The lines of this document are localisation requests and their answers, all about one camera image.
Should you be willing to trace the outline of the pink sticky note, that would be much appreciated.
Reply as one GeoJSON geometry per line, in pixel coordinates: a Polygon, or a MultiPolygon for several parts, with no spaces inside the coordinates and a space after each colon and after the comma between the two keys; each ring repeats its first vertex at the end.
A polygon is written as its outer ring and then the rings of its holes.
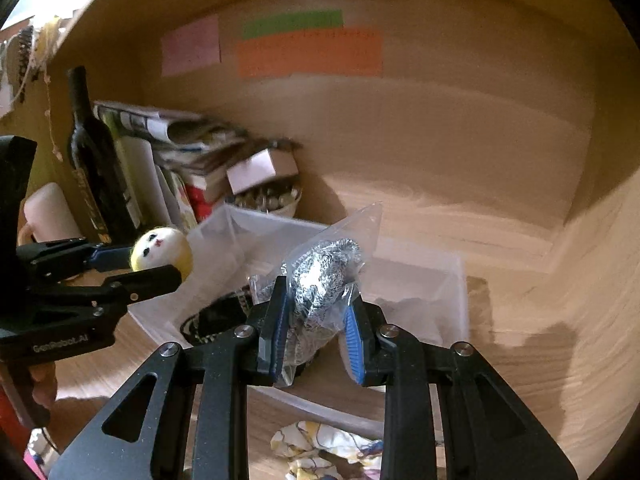
{"type": "Polygon", "coordinates": [[[193,72],[221,62],[218,15],[209,14],[160,38],[162,76],[193,72]]]}

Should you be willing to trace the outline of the small white cardboard box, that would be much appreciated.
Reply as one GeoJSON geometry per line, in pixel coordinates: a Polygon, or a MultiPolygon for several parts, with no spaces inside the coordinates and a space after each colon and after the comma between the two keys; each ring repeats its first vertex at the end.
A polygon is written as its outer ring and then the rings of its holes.
{"type": "Polygon", "coordinates": [[[265,148],[227,169],[233,194],[281,178],[294,177],[298,167],[291,152],[265,148]]]}

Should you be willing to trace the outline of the yellow doll head toy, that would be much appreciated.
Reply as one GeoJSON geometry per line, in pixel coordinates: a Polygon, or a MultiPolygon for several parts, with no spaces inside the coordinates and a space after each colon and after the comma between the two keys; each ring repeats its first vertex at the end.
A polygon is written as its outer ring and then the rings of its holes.
{"type": "Polygon", "coordinates": [[[193,254],[183,232],[162,226],[144,233],[134,243],[129,264],[134,272],[173,266],[185,281],[193,269],[193,254]]]}

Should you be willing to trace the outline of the clear plastic storage bin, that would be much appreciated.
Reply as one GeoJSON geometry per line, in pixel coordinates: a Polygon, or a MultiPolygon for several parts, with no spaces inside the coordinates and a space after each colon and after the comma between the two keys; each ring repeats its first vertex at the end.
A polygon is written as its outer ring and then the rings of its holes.
{"type": "Polygon", "coordinates": [[[227,292],[255,285],[268,292],[287,263],[302,259],[302,284],[332,300],[318,326],[332,339],[292,385],[258,388],[297,413],[365,436],[381,437],[384,390],[352,379],[343,325],[346,301],[377,304],[386,320],[420,341],[450,347],[469,336],[461,258],[380,236],[382,208],[367,206],[333,226],[223,206],[191,231],[193,271],[176,292],[131,307],[157,344],[183,342],[180,326],[227,292]]]}

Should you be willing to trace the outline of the black patterned headband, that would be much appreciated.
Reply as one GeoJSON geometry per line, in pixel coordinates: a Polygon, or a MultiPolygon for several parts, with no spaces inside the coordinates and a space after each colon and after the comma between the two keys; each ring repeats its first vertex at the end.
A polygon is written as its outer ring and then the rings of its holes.
{"type": "Polygon", "coordinates": [[[17,92],[18,102],[23,103],[25,99],[25,79],[29,71],[32,47],[34,46],[35,29],[28,25],[17,35],[18,39],[18,64],[17,64],[17,92]]]}

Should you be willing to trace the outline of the stack of newspapers and books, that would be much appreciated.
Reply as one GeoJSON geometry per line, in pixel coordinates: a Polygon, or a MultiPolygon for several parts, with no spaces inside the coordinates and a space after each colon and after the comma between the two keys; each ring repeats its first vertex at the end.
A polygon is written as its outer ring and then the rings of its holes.
{"type": "Polygon", "coordinates": [[[236,162],[248,132],[213,116],[181,110],[96,101],[93,114],[112,135],[142,226],[189,229],[228,192],[227,168],[236,162]]]}

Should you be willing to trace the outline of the silver scrunchie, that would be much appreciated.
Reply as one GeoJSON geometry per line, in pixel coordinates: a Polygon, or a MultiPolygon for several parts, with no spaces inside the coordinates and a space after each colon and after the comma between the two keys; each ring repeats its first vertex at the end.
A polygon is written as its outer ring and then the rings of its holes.
{"type": "Polygon", "coordinates": [[[280,275],[292,301],[280,386],[292,386],[318,352],[344,330],[346,308],[358,295],[361,273],[378,244],[382,213],[380,204],[361,208],[297,245],[268,274],[250,277],[256,304],[271,298],[280,275]]]}

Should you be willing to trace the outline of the dark wine bottle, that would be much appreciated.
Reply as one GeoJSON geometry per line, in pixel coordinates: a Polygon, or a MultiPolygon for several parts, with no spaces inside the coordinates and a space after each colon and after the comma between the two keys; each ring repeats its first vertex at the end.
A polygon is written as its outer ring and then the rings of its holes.
{"type": "Polygon", "coordinates": [[[101,242],[130,243],[138,228],[111,131],[93,114],[85,67],[72,68],[67,78],[74,121],[67,153],[89,219],[101,242]]]}

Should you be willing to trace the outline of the floral fabric scrunchie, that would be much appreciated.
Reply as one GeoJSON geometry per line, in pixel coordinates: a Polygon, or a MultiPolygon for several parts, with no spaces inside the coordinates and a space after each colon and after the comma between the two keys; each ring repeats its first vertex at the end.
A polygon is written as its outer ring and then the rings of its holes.
{"type": "Polygon", "coordinates": [[[301,420],[279,429],[273,454],[288,463],[287,479],[379,479],[383,441],[320,422],[301,420]]]}

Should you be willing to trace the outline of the pink ceramic mug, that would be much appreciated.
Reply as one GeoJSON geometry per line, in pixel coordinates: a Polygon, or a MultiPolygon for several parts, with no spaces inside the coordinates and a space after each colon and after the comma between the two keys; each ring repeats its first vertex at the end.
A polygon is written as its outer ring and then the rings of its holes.
{"type": "Polygon", "coordinates": [[[79,226],[74,219],[62,188],[49,182],[43,185],[24,203],[25,225],[17,233],[17,245],[53,242],[81,238],[79,226]]]}

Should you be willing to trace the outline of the orange sticky note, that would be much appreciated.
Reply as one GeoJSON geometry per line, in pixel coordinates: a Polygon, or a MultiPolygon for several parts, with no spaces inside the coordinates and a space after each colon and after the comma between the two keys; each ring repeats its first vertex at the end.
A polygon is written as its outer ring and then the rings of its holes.
{"type": "Polygon", "coordinates": [[[236,46],[241,78],[293,74],[377,77],[383,37],[367,27],[310,28],[243,40],[236,46]]]}

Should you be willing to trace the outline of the green sticky note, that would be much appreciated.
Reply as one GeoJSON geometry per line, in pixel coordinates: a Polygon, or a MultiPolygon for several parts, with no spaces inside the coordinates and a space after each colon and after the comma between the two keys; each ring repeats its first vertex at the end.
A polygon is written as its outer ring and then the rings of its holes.
{"type": "Polygon", "coordinates": [[[343,26],[344,20],[341,10],[312,10],[273,14],[246,22],[242,27],[242,39],[249,40],[279,35],[286,32],[296,32],[296,30],[343,26]]]}

